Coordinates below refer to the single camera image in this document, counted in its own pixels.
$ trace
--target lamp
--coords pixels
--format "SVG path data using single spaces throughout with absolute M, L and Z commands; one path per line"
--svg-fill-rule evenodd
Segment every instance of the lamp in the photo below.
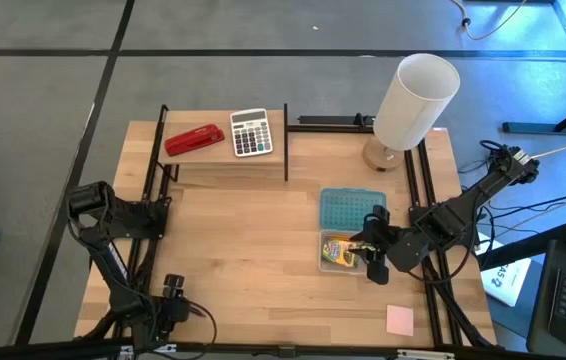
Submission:
M 414 54 L 399 64 L 374 121 L 374 135 L 363 148 L 373 169 L 386 171 L 403 162 L 403 151 L 415 147 L 452 100 L 461 85 L 447 60 Z

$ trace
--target wooden shelf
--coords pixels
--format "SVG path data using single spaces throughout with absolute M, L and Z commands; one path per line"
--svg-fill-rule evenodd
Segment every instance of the wooden shelf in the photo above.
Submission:
M 284 115 L 283 110 L 268 110 L 267 116 L 272 133 L 273 151 L 269 154 L 239 158 L 234 155 L 234 134 L 230 129 L 230 114 L 237 110 L 214 111 L 169 111 L 163 130 L 163 142 L 175 135 L 194 130 L 207 124 L 214 124 L 223 131 L 225 140 L 184 154 L 169 156 L 163 142 L 159 152 L 162 164 L 205 164 L 205 165 L 282 165 L 284 162 Z

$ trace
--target red stapler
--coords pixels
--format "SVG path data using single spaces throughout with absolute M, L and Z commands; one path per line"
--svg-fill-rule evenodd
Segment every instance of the red stapler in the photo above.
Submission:
M 165 150 L 168 155 L 174 156 L 212 145 L 223 139 L 225 139 L 223 131 L 216 125 L 209 124 L 165 140 Z

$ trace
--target calculator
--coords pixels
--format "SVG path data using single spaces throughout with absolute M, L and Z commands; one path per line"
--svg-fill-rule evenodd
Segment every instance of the calculator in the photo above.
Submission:
M 271 153 L 270 124 L 265 109 L 249 109 L 230 114 L 234 154 L 238 157 Z

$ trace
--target calculator display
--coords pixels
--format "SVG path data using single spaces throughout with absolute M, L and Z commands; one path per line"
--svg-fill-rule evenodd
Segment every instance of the calculator display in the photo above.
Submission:
M 265 112 L 258 111 L 253 113 L 241 114 L 241 115 L 234 115 L 232 116 L 233 122 L 244 122 L 244 121 L 252 121 L 252 120 L 259 120 L 265 119 Z

